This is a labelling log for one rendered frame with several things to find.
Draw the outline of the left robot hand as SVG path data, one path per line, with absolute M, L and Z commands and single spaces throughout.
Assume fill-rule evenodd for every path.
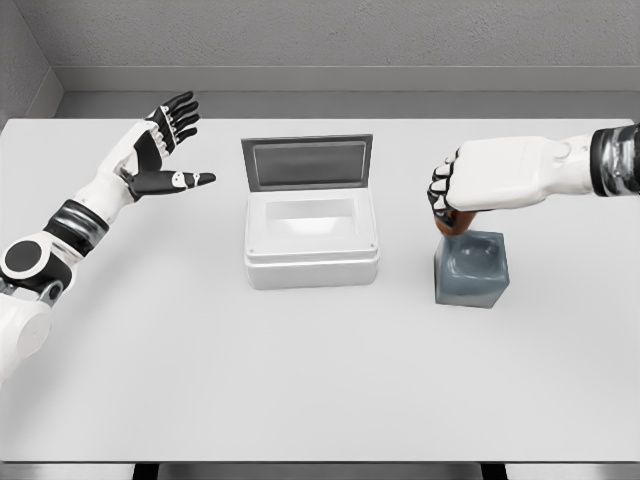
M 163 168 L 175 148 L 197 133 L 198 102 L 191 91 L 177 95 L 137 122 L 116 144 L 99 168 L 115 176 L 128 196 L 180 193 L 216 181 L 213 173 L 190 173 Z

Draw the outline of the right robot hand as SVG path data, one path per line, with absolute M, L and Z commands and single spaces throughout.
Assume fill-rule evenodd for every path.
M 480 212 L 536 205 L 549 195 L 542 176 L 553 142 L 540 136 L 473 140 L 436 167 L 427 190 L 441 222 L 456 210 Z

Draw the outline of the brown object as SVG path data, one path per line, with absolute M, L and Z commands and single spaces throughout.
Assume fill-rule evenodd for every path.
M 443 235 L 456 236 L 465 233 L 475 217 L 476 212 L 450 210 L 436 213 L 434 220 L 436 227 Z

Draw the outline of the grey square holder block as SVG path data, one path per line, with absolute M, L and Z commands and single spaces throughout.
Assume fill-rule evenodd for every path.
M 493 308 L 510 284 L 503 234 L 443 235 L 434 254 L 434 280 L 437 304 Z

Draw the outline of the white box with open lid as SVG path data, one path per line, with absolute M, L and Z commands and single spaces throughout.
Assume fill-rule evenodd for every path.
M 359 286 L 380 247 L 370 134 L 244 138 L 244 262 L 257 290 Z

